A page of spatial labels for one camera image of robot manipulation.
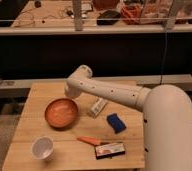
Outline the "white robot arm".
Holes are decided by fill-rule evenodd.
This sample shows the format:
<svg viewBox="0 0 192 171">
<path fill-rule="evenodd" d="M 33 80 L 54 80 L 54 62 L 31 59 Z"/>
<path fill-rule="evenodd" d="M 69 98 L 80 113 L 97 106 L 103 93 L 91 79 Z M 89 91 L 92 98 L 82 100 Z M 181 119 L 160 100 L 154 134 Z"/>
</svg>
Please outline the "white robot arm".
<svg viewBox="0 0 192 171">
<path fill-rule="evenodd" d="M 86 65 L 66 80 L 65 95 L 89 93 L 143 113 L 144 171 L 192 171 L 192 101 L 181 88 L 162 84 L 152 89 L 102 82 Z"/>
</svg>

